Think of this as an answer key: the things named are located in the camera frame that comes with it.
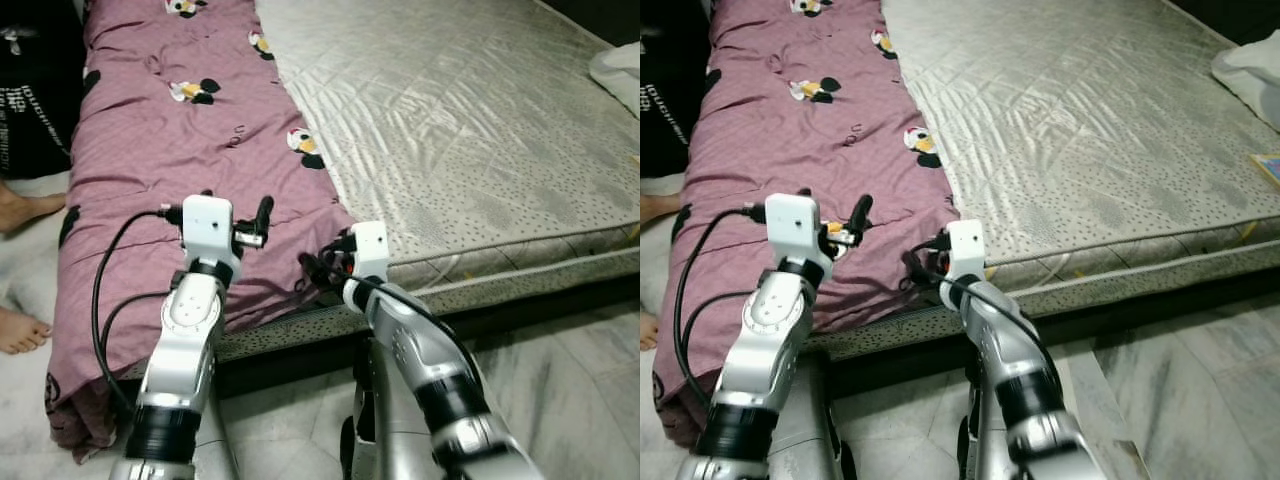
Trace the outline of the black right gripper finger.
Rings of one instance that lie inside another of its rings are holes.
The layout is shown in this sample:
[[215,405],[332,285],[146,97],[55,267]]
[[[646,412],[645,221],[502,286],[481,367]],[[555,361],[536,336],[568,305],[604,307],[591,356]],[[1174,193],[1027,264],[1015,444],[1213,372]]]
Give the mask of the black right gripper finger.
[[320,250],[317,253],[297,255],[297,261],[306,276],[307,283],[323,293],[334,291],[334,260],[335,252],[332,250]]
[[902,262],[908,269],[908,275],[902,279],[902,291],[931,288],[931,270],[922,262],[920,248],[913,248],[904,252]]

